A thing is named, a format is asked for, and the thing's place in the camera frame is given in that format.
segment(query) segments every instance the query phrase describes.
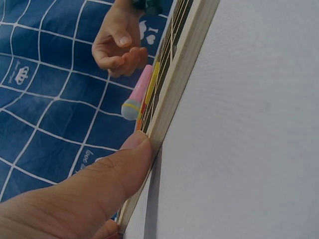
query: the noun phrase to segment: hand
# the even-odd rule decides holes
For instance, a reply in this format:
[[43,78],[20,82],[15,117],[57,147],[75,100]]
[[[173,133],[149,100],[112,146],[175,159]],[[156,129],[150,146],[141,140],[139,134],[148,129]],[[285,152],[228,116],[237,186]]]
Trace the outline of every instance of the hand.
[[117,0],[106,14],[93,43],[92,54],[101,69],[112,77],[130,76],[148,62],[148,52],[140,47],[139,19],[142,13]]
[[57,185],[0,204],[0,238],[120,238],[109,218],[142,185],[152,153],[140,131],[121,149]]

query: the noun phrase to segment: colored strip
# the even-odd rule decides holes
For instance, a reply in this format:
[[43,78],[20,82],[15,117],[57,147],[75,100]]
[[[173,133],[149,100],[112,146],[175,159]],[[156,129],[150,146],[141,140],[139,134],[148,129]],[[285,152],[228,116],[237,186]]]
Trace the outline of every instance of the colored strip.
[[148,88],[148,91],[146,93],[145,104],[147,104],[147,105],[149,104],[149,102],[151,100],[151,96],[152,96],[152,92],[153,92],[153,89],[155,86],[155,82],[156,82],[158,75],[159,75],[159,70],[160,70],[160,63],[156,62],[155,67],[154,67],[154,71],[153,71],[153,75],[151,78],[151,82],[149,84],[149,88]]
[[136,107],[135,105],[132,104],[122,104],[122,106],[128,106],[128,107],[132,107],[134,110],[140,111],[140,108]]

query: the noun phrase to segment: wooden edge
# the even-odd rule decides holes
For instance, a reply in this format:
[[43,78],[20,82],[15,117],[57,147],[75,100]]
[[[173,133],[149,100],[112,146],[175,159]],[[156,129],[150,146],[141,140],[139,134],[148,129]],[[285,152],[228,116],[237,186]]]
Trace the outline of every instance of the wooden edge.
[[[193,2],[178,42],[175,58],[167,72],[159,95],[158,105],[147,131],[154,150],[153,161],[158,154],[184,92],[218,4],[219,0],[195,0]],[[139,191],[127,201],[125,207],[122,207],[124,210],[121,210],[118,220],[120,234],[124,234],[126,230],[151,169],[149,169],[147,177]]]

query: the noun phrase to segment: child's hand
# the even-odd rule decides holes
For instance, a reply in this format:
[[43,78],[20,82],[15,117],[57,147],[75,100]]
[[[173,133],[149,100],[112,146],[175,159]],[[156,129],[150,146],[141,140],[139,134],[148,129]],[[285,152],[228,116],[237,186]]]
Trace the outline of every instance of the child's hand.
[[139,18],[142,14],[128,2],[115,2],[106,14],[92,47],[96,63],[108,70],[112,77],[130,76],[148,61],[147,49],[140,47]]

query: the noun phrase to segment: white grid line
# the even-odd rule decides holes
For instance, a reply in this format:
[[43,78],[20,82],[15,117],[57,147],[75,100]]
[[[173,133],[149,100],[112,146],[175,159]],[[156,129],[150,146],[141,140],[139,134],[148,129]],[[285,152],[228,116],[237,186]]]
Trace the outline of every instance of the white grid line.
[[[78,29],[80,17],[81,17],[81,14],[82,14],[82,11],[83,11],[83,8],[84,8],[85,3],[86,3],[86,0],[83,2],[82,7],[81,7],[81,9],[80,9],[80,12],[79,12],[79,14],[78,14],[78,19],[77,19],[76,27],[75,27],[75,31],[74,31],[74,38],[75,38],[76,33],[77,33],[77,29]],[[62,89],[61,89],[61,91],[60,91],[60,93],[59,93],[59,95],[58,95],[58,98],[62,95],[62,93],[63,93],[63,91],[64,91],[64,89],[65,89],[65,87],[66,87],[66,85],[67,85],[67,83],[68,83],[68,81],[69,81],[69,79],[70,79],[71,72],[72,72],[72,70],[73,70],[73,66],[74,66],[74,45],[75,45],[75,40],[73,40],[73,43],[72,43],[72,66],[71,66],[71,70],[70,70],[69,75],[68,75],[68,77],[67,77],[67,79],[66,79],[66,81],[65,81],[65,83],[64,83],[64,85],[63,85],[63,87],[62,87]],[[40,126],[40,124],[41,124],[41,122],[42,122],[42,120],[43,120],[43,118],[44,118],[46,112],[47,112],[48,109],[51,107],[51,105],[53,104],[54,101],[55,101],[55,100],[52,100],[52,101],[48,104],[48,106],[45,108],[45,110],[43,111],[43,113],[42,113],[40,119],[38,120],[38,123],[36,124],[36,127],[34,128],[34,130],[33,130],[32,134],[31,134],[29,140],[27,141],[27,143],[26,143],[25,146],[23,147],[22,151],[19,153],[19,155],[17,156],[17,158],[16,158],[15,161],[13,162],[13,165],[16,165],[16,163],[19,161],[19,159],[22,157],[22,155],[24,154],[24,152],[26,151],[26,149],[27,149],[28,146],[30,145],[30,143],[31,143],[31,141],[32,141],[32,139],[33,139],[35,133],[36,133],[37,130],[39,129],[39,126]],[[7,186],[7,183],[8,183],[8,181],[9,181],[9,178],[10,178],[10,176],[11,176],[11,174],[12,174],[12,170],[13,170],[13,167],[11,167],[11,169],[10,169],[10,171],[9,171],[9,174],[8,174],[6,180],[5,180],[4,185],[3,185],[3,188],[2,188],[2,191],[1,191],[1,195],[0,195],[0,201],[1,201],[1,199],[2,199],[3,193],[4,193],[4,191],[5,191],[5,188],[6,188],[6,186]]]
[[[5,88],[5,89],[8,89],[8,90],[12,90],[12,91],[16,91],[16,92],[24,92],[23,90],[19,90],[19,89],[16,89],[16,88],[13,88],[13,87],[10,87],[10,86],[0,86],[0,88]],[[42,97],[42,98],[46,98],[46,99],[52,99],[52,100],[56,100],[56,101],[65,101],[65,102],[71,102],[71,103],[79,103],[79,104],[84,104],[84,105],[87,105],[87,106],[90,106],[92,108],[94,108],[95,110],[97,109],[96,106],[90,104],[90,103],[87,103],[85,101],[76,101],[76,100],[69,100],[69,99],[65,99],[65,98],[57,98],[57,97],[54,97],[54,96],[47,96],[47,95],[41,95],[41,94],[37,94],[37,93],[32,93],[32,92],[25,92],[26,95],[30,95],[30,96],[36,96],[36,97]],[[110,112],[106,112],[106,111],[103,111],[101,109],[99,109],[99,112],[101,113],[104,113],[106,115],[110,115],[110,116],[118,116],[118,117],[123,117],[122,115],[120,114],[115,114],[115,113],[110,113]]]
[[[7,54],[7,53],[1,53],[1,52],[0,52],[0,55],[12,57],[12,55]],[[70,72],[70,71],[71,71],[70,69],[66,69],[66,68],[63,68],[63,67],[55,66],[55,65],[52,65],[52,64],[49,64],[49,63],[45,63],[45,62],[40,62],[40,61],[38,61],[38,60],[34,60],[34,59],[27,58],[27,57],[23,57],[23,56],[13,55],[13,57],[14,57],[14,58],[18,58],[18,59],[22,59],[22,60],[26,60],[26,61],[31,61],[31,62],[33,62],[33,63],[39,63],[40,65],[48,66],[48,67],[55,68],[55,69],[62,70],[62,71],[67,71],[67,72]],[[97,80],[107,81],[107,79],[104,79],[104,78],[102,78],[102,77],[98,77],[98,76],[91,75],[91,74],[88,74],[88,73],[84,73],[84,72],[81,72],[81,71],[72,70],[71,72],[72,72],[72,73],[77,73],[77,74],[80,74],[80,75],[84,75],[84,76],[89,76],[89,77],[92,77],[92,78],[97,79]],[[113,82],[113,81],[111,81],[111,80],[110,80],[109,82],[110,82],[110,84],[117,85],[117,86],[120,86],[120,87],[129,89],[129,90],[133,90],[132,87],[129,87],[129,86],[126,86],[126,85],[122,85],[122,84],[120,84],[120,83]]]
[[[78,30],[78,27],[79,27],[80,17],[81,17],[83,8],[84,8],[84,6],[85,6],[86,3],[87,3],[87,0],[84,0],[84,2],[83,2],[83,4],[82,4],[82,7],[81,7],[81,9],[80,9],[80,14],[79,14],[79,17],[78,17],[78,19],[77,19],[76,26],[75,26],[74,38],[76,37],[76,33],[77,33],[77,30]],[[73,58],[72,58],[72,67],[71,67],[71,70],[73,70],[73,63],[74,63],[74,41],[73,41]],[[83,149],[83,147],[84,147],[83,144],[86,143],[86,140],[87,140],[87,138],[89,137],[89,135],[90,135],[90,133],[91,133],[91,129],[92,129],[92,127],[93,127],[95,118],[96,118],[96,116],[97,116],[97,114],[98,114],[98,112],[99,112],[98,109],[100,108],[100,106],[101,106],[101,104],[102,104],[102,101],[103,101],[103,99],[104,99],[105,92],[106,92],[106,89],[107,89],[108,84],[109,84],[109,80],[110,80],[110,76],[108,76],[108,79],[107,79],[107,82],[106,82],[106,85],[105,85],[105,88],[104,88],[102,97],[101,97],[100,102],[99,102],[99,105],[98,105],[98,108],[95,110],[95,113],[94,113],[93,119],[92,119],[92,121],[91,121],[90,127],[89,127],[89,129],[88,129],[88,131],[87,131],[87,133],[86,133],[86,135],[85,135],[84,141],[83,141],[83,143],[81,144],[81,147],[80,147],[78,153],[77,153],[76,156],[75,156],[75,159],[74,159],[73,164],[72,164],[72,166],[71,166],[71,169],[70,169],[70,171],[69,171],[68,177],[72,176],[72,172],[73,172],[73,170],[74,170],[74,167],[75,167],[75,165],[76,165],[76,162],[78,161],[78,158],[79,158],[79,156],[80,156],[80,154],[81,154],[81,152],[82,152],[82,149]]]
[[[23,15],[26,13],[26,11],[28,10],[28,8],[29,8],[29,6],[30,6],[30,3],[31,3],[31,0],[28,1],[28,4],[27,4],[27,6],[26,6],[24,12],[23,12],[22,15],[18,18],[18,20],[16,21],[16,23],[18,23],[18,22],[20,21],[20,19],[23,17]],[[10,47],[11,47],[12,61],[11,61],[11,65],[10,65],[10,67],[9,67],[7,73],[9,73],[9,71],[10,71],[10,69],[11,69],[11,66],[12,66],[12,62],[13,62],[12,36],[13,36],[14,29],[15,29],[15,26],[13,26],[13,29],[12,29],[12,32],[11,32],[11,36],[10,36]],[[11,176],[11,174],[12,174],[13,166],[16,165],[18,159],[19,159],[19,156],[18,156],[18,157],[15,159],[15,161],[13,162],[13,164],[12,164],[12,166],[11,166],[11,168],[10,168],[10,171],[9,171],[9,173],[8,173],[6,179],[5,179],[5,182],[4,182],[4,184],[3,184],[3,187],[2,187],[2,190],[1,190],[1,193],[0,193],[0,202],[1,202],[1,200],[2,200],[4,191],[5,191],[5,189],[6,189],[6,186],[7,186],[7,184],[8,184],[8,181],[9,181],[9,179],[10,179],[10,176]]]
[[[30,27],[30,26],[27,26],[27,25],[22,25],[22,24],[18,24],[18,23],[11,23],[11,22],[3,22],[2,24],[3,25],[9,25],[9,26],[18,26],[18,27],[21,27],[21,28],[24,28],[24,29],[37,31],[39,33],[43,32],[43,33],[47,33],[47,34],[50,34],[50,35],[62,37],[62,38],[68,39],[68,40],[73,40],[73,37],[62,35],[62,34],[59,34],[59,33],[55,33],[53,31],[43,30],[43,29],[41,29],[41,27],[40,28],[35,28],[35,27]],[[78,38],[75,38],[75,41],[81,42],[81,43],[85,43],[85,44],[88,44],[88,45],[91,45],[91,46],[93,45],[93,42],[82,40],[82,39],[78,39]]]
[[[4,109],[3,112],[6,112],[7,114],[11,115],[12,117],[16,118],[17,120],[21,121],[22,123],[25,123],[26,125],[32,127],[33,129],[37,129],[38,131],[44,133],[44,134],[47,134],[49,136],[52,136],[54,138],[57,138],[57,139],[60,139],[62,141],[65,141],[65,142],[68,142],[68,143],[73,143],[73,144],[77,144],[77,145],[81,145],[82,143],[81,142],[77,142],[77,141],[74,141],[74,140],[70,140],[70,139],[67,139],[67,138],[63,138],[61,136],[58,136],[56,134],[53,134],[49,131],[46,131],[42,128],[37,128],[36,125],[26,121],[25,119],[22,119],[21,117],[17,116],[15,113],[11,112],[11,111],[8,111],[7,109]],[[109,151],[114,151],[116,152],[117,149],[113,149],[113,148],[109,148],[109,147],[104,147],[104,146],[98,146],[98,145],[91,145],[91,144],[85,144],[85,146],[88,146],[88,147],[92,147],[92,148],[102,148],[102,149],[105,149],[105,150],[109,150]]]
[[80,157],[80,154],[81,154],[81,152],[82,152],[82,150],[83,150],[83,148],[84,148],[84,145],[86,144],[86,141],[87,141],[88,138],[89,138],[89,135],[90,135],[90,133],[91,133],[91,130],[92,130],[93,124],[94,124],[94,122],[95,122],[96,116],[98,115],[99,109],[100,109],[100,107],[101,107],[101,105],[102,105],[102,102],[103,102],[103,99],[104,99],[104,96],[105,96],[105,93],[106,93],[106,89],[107,89],[107,87],[108,87],[108,85],[109,85],[109,79],[110,79],[110,76],[108,77],[108,81],[107,81],[107,83],[106,83],[106,85],[105,85],[105,88],[104,88],[104,91],[103,91],[101,100],[100,100],[100,102],[99,102],[99,105],[98,105],[97,109],[95,110],[95,113],[94,113],[92,122],[91,122],[91,124],[90,124],[90,127],[89,127],[89,129],[88,129],[88,131],[87,131],[87,133],[86,133],[86,136],[85,136],[85,138],[84,138],[84,140],[83,140],[83,143],[81,144],[81,147],[80,147],[80,149],[79,149],[78,153],[76,154],[76,157],[75,157],[75,159],[74,159],[74,161],[73,161],[73,164],[72,164],[71,169],[70,169],[70,171],[69,171],[69,176],[68,176],[68,177],[71,177],[71,176],[72,176],[72,173],[73,173],[73,171],[74,171],[74,168],[75,168],[75,166],[76,166],[76,163],[77,163],[78,160],[79,160],[79,157]]
[[39,176],[34,175],[33,173],[30,173],[30,172],[28,172],[28,171],[25,171],[24,169],[22,169],[22,168],[20,168],[20,167],[18,167],[18,166],[16,166],[16,165],[13,165],[12,163],[8,162],[7,160],[5,160],[5,159],[3,159],[3,158],[1,158],[1,157],[0,157],[0,161],[3,162],[3,163],[5,163],[5,164],[7,164],[7,165],[9,165],[9,166],[11,166],[11,167],[13,167],[13,168],[15,168],[16,170],[18,170],[18,171],[20,171],[20,172],[22,172],[22,173],[24,173],[24,174],[26,174],[26,175],[32,177],[32,178],[38,179],[38,180],[40,180],[40,181],[43,181],[43,182],[46,182],[46,183],[49,183],[49,184],[52,184],[52,185],[57,184],[57,183],[52,182],[52,181],[50,181],[50,180],[48,180],[48,179],[46,179],[46,178],[42,178],[42,177],[39,177]]
[[0,26],[1,26],[2,22],[3,22],[4,15],[5,15],[5,0],[3,2],[3,14],[2,14],[2,19],[1,19],[1,22],[0,22]]

